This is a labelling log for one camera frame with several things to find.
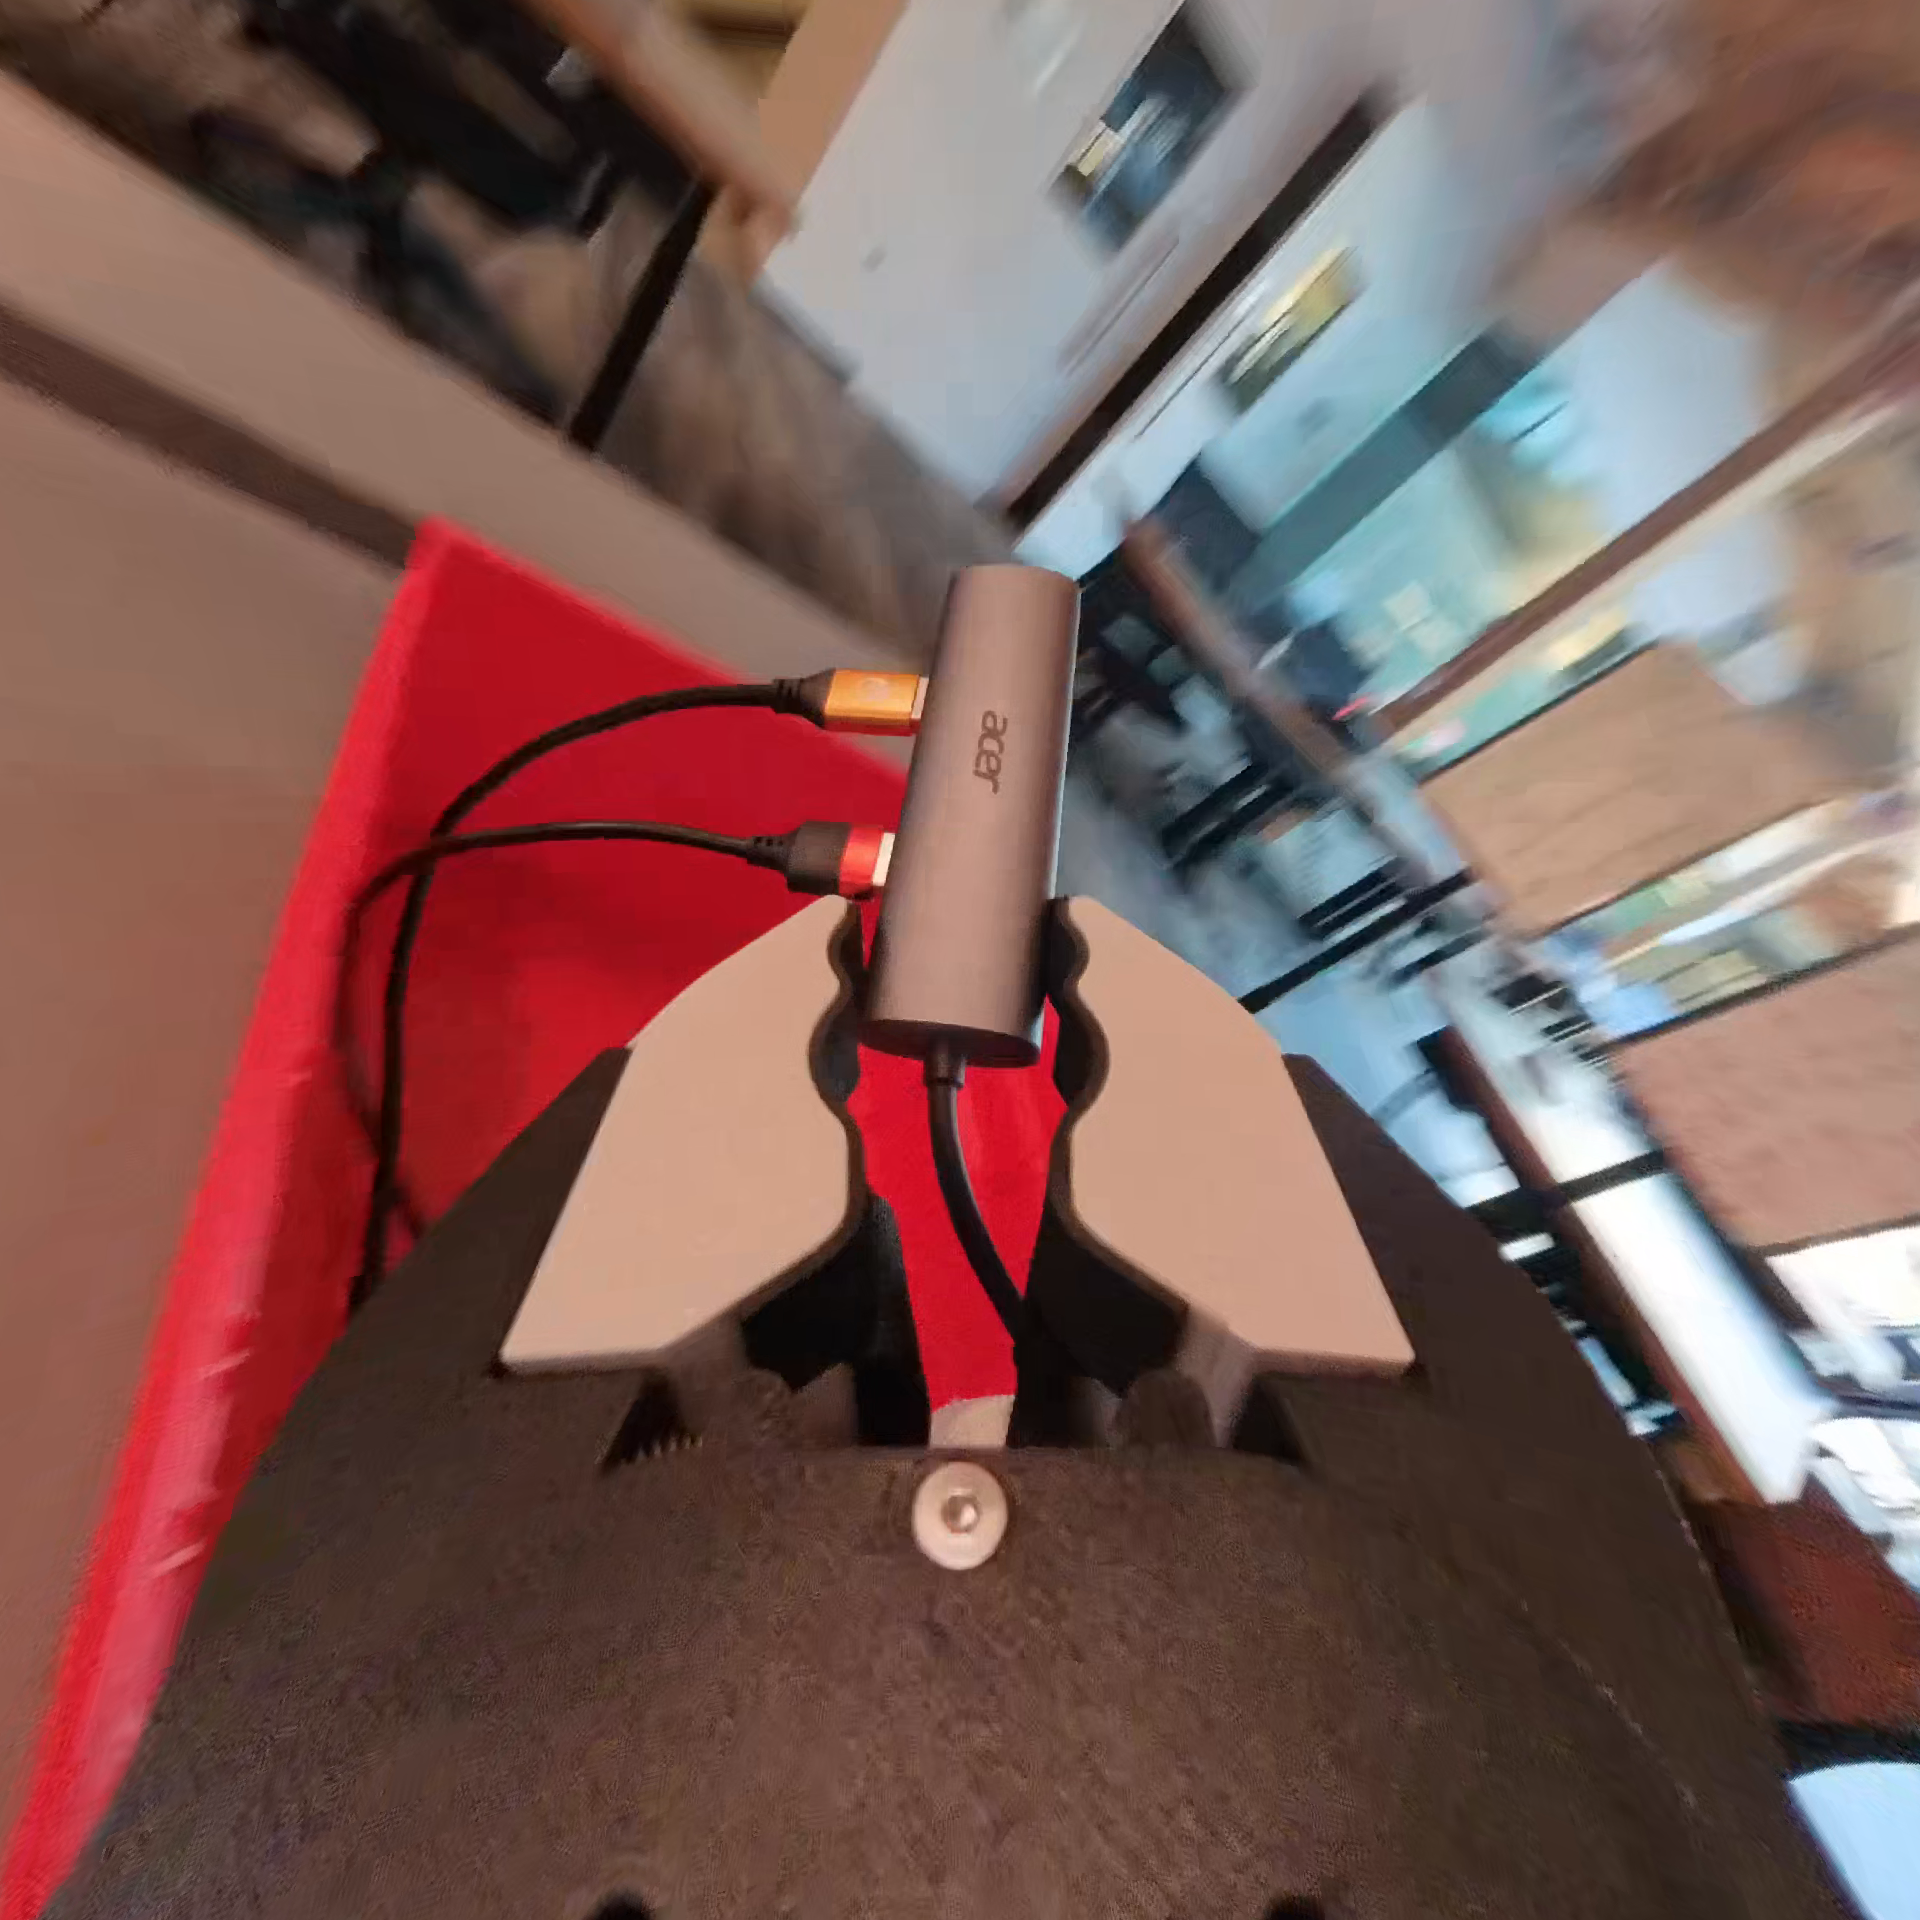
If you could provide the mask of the red plastic bin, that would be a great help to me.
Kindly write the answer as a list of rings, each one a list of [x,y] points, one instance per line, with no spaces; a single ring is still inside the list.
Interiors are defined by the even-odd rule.
[[[769,680],[445,519],[412,539],[315,803],[215,776],[171,803],[52,780],[5,856],[5,1916],[40,1916],[113,1798],[239,1489],[345,1323],[368,1150],[332,1054],[372,868],[521,740],[641,689]],[[546,758],[474,828],[892,824],[903,776],[769,717],[693,715]],[[474,854],[435,887],[408,1004],[426,1220],[583,1069],[797,909],[717,860]],[[915,1079],[856,1095],[901,1220],[935,1420],[1012,1351],[935,1195]]]

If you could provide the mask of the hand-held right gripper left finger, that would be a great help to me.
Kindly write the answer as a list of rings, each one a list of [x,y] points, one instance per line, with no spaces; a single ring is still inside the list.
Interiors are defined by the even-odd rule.
[[[634,1037],[501,1340],[507,1374],[696,1359],[848,1240],[864,1176],[824,1054],[860,957],[857,907],[809,902]]]

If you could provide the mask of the grey USB hub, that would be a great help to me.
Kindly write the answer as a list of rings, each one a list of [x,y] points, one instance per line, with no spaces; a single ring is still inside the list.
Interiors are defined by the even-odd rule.
[[[1074,581],[1045,566],[952,581],[872,945],[869,1049],[1040,1054],[1077,614]]]

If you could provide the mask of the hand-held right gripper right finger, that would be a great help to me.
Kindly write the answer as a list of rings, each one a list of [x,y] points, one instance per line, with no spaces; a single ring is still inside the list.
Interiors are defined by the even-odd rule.
[[[1048,1200],[1095,1261],[1048,1302],[1093,1375],[1403,1375],[1412,1345],[1281,1041],[1091,899],[1057,902]]]

